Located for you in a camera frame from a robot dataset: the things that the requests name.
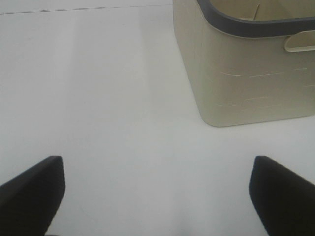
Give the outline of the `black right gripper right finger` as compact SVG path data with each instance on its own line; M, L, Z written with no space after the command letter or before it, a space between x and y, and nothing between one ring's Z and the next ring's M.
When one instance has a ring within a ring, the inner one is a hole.
M256 156L249 194L268 235L315 234L315 186L295 172L267 156Z

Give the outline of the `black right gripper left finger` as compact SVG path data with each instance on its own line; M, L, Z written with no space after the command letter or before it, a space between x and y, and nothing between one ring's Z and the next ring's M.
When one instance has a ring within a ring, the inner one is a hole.
M65 193L61 156L49 156L0 187L0 234L44 236Z

